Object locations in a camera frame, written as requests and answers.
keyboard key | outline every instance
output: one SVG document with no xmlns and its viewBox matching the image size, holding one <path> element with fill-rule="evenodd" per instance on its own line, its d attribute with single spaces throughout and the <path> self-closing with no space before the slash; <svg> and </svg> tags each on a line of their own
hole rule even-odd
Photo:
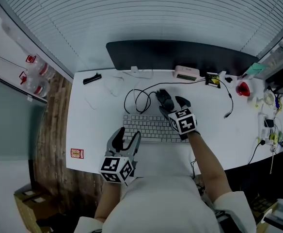
<svg viewBox="0 0 283 233">
<path fill-rule="evenodd" d="M 161 142 L 161 139 L 158 139 L 158 138 L 143 138 L 142 141 Z"/>
</svg>

white desk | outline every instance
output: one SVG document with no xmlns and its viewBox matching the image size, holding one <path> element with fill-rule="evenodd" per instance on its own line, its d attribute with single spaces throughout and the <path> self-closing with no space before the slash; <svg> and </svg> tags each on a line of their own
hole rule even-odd
<svg viewBox="0 0 283 233">
<path fill-rule="evenodd" d="M 129 90 L 134 87 L 143 90 L 160 82 L 179 82 L 173 78 L 171 71 L 155 71 L 150 80 L 137 79 L 115 69 L 97 72 L 102 75 L 102 79 L 87 85 L 83 85 L 83 79 L 94 76 L 96 71 L 75 74 L 66 132 L 66 166 L 91 173 L 98 173 L 108 139 L 123 125 L 123 115 L 126 114 L 123 104 Z M 145 71 L 141 76 L 151 77 L 152 72 Z M 264 82 L 254 79 L 251 84 L 254 94 L 262 97 Z M 234 88 L 229 89 L 234 101 L 234 110 L 224 119 L 223 116 L 231 109 L 231 100 L 222 85 L 221 89 L 217 89 L 205 85 L 204 82 L 187 85 L 163 84 L 147 92 L 159 88 L 170 93 L 176 109 L 180 108 L 174 99 L 175 96 L 182 96 L 191 102 L 198 121 L 198 131 L 224 169 L 248 163 L 257 144 L 258 112 L 248 106 L 246 97 L 237 95 Z M 151 96 L 151 106 L 144 114 L 160 116 L 159 102 L 154 94 Z M 139 101 L 145 103 L 146 96 L 143 98 Z M 137 114 L 133 93 L 127 97 L 126 108 L 130 113 Z M 264 106 L 263 112 L 272 116 L 272 111 L 268 112 L 265 108 L 267 106 Z M 277 117 L 283 130 L 283 111 Z M 84 159 L 71 158 L 71 148 L 84 150 Z M 252 162 L 270 157 L 269 149 L 270 146 L 267 145 L 259 146 Z M 135 160 L 138 161 L 135 176 L 188 175 L 192 173 L 190 162 L 194 160 L 194 156 L 189 144 L 141 143 Z"/>
</svg>

white shirt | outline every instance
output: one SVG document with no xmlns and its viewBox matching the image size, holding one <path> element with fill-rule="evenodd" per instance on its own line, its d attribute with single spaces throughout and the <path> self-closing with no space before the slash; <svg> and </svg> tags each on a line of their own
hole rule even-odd
<svg viewBox="0 0 283 233">
<path fill-rule="evenodd" d="M 256 232 L 243 192 L 224 194 L 213 205 L 233 214 L 243 232 Z M 134 180 L 104 224 L 81 217 L 75 233 L 101 229 L 103 233 L 220 233 L 214 212 L 201 200 L 194 181 L 187 176 Z"/>
</svg>

black monitor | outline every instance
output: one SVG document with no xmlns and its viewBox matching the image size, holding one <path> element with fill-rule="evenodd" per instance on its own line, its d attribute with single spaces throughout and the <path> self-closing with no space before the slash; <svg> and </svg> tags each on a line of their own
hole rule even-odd
<svg viewBox="0 0 283 233">
<path fill-rule="evenodd" d="M 117 70 L 130 70 L 133 66 L 174 70 L 179 65 L 199 69 L 201 76 L 221 71 L 240 76 L 259 60 L 243 52 L 187 41 L 116 41 L 107 43 L 106 48 Z"/>
</svg>

white sleeve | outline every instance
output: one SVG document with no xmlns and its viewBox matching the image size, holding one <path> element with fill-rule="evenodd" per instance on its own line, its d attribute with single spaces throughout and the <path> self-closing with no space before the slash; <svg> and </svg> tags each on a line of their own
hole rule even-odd
<svg viewBox="0 0 283 233">
<path fill-rule="evenodd" d="M 103 223 L 94 218 L 81 216 L 74 233 L 101 232 Z"/>
<path fill-rule="evenodd" d="M 234 222 L 241 223 L 246 233 L 256 233 L 256 224 L 244 192 L 229 192 L 214 202 L 216 210 L 226 211 Z"/>
</svg>

